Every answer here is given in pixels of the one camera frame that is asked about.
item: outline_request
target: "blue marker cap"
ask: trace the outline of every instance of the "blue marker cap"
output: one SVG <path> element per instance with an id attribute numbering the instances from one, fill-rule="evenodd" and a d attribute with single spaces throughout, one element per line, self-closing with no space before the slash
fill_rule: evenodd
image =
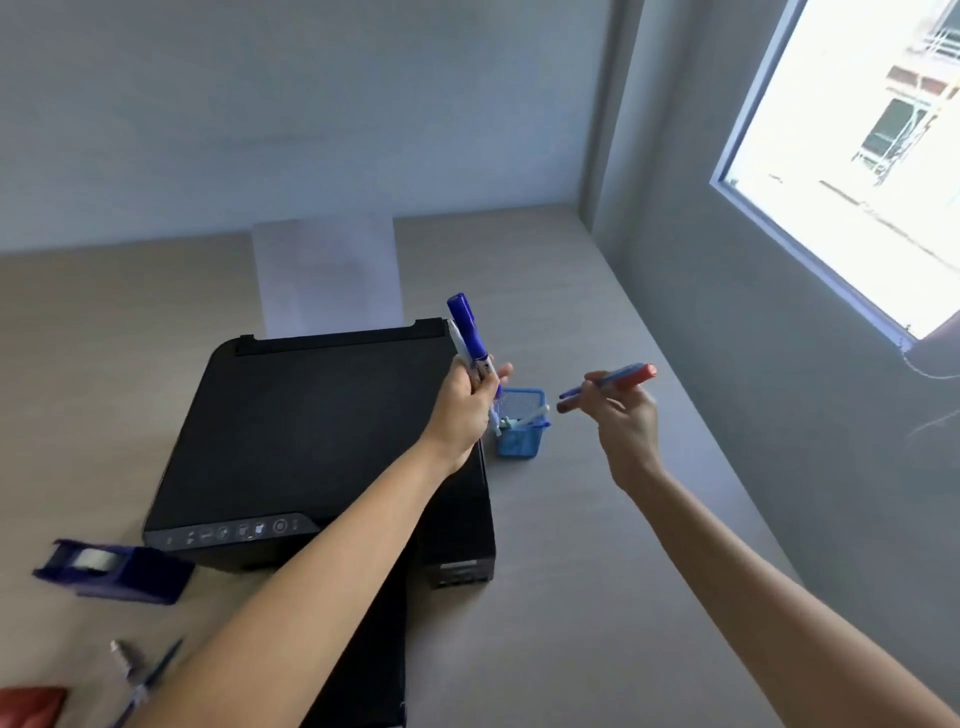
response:
<path id="1" fill-rule="evenodd" d="M 467 344 L 467 351 L 473 360 L 482 359 L 487 356 L 487 347 L 483 345 L 480 333 L 477 331 L 476 322 L 473 319 L 473 311 L 470 310 L 470 304 L 467 303 L 467 297 L 458 293 L 446 300 L 446 307 L 450 309 L 450 315 L 453 317 L 453 323 L 460 330 L 460 335 L 464 337 L 464 343 Z"/>

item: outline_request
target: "building window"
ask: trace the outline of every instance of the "building window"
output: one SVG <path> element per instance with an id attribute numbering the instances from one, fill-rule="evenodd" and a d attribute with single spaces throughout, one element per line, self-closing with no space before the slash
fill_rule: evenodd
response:
<path id="1" fill-rule="evenodd" d="M 718 179 L 910 341 L 960 311 L 960 1 L 932 2 L 798 2 Z"/>

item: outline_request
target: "person's left arm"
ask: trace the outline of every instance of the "person's left arm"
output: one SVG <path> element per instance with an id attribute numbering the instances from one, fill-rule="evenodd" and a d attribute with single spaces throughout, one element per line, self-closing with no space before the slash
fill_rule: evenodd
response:
<path id="1" fill-rule="evenodd" d="M 508 364 L 499 374 L 510 371 Z M 417 443 L 177 670 L 132 725 L 297 728 L 427 502 L 487 428 L 496 387 L 491 376 L 472 394 L 455 359 Z"/>

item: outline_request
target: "red object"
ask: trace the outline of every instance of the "red object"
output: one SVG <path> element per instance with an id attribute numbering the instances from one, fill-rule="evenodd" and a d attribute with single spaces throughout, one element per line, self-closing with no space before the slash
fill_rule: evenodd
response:
<path id="1" fill-rule="evenodd" d="M 66 688 L 0 688 L 0 728 L 51 728 Z"/>
<path id="2" fill-rule="evenodd" d="M 657 367 L 653 364 L 647 364 L 643 369 L 637 370 L 629 376 L 624 376 L 622 379 L 618 379 L 614 386 L 617 389 L 624 390 L 630 389 L 631 387 L 636 387 L 638 384 L 642 384 L 645 381 L 648 381 L 654 378 L 657 375 Z"/>

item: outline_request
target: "forearm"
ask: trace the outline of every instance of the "forearm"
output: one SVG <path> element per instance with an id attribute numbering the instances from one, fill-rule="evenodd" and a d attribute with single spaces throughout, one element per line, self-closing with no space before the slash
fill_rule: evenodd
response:
<path id="1" fill-rule="evenodd" d="M 428 446 L 408 450 L 177 671 L 137 728 L 300 725 L 445 476 Z"/>
<path id="2" fill-rule="evenodd" d="M 672 477 L 637 469 L 624 490 L 788 728 L 960 725 L 905 668 Z"/>

